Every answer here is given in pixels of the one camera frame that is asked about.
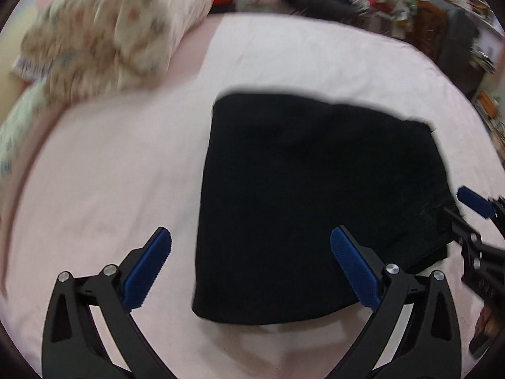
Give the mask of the person's right hand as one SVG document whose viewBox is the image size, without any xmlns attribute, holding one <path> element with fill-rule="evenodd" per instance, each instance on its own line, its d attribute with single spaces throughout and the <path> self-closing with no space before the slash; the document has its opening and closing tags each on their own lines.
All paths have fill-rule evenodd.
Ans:
<svg viewBox="0 0 505 379">
<path fill-rule="evenodd" d="M 485 302 L 469 344 L 474 358 L 504 355 L 504 300 Z"/>
</svg>

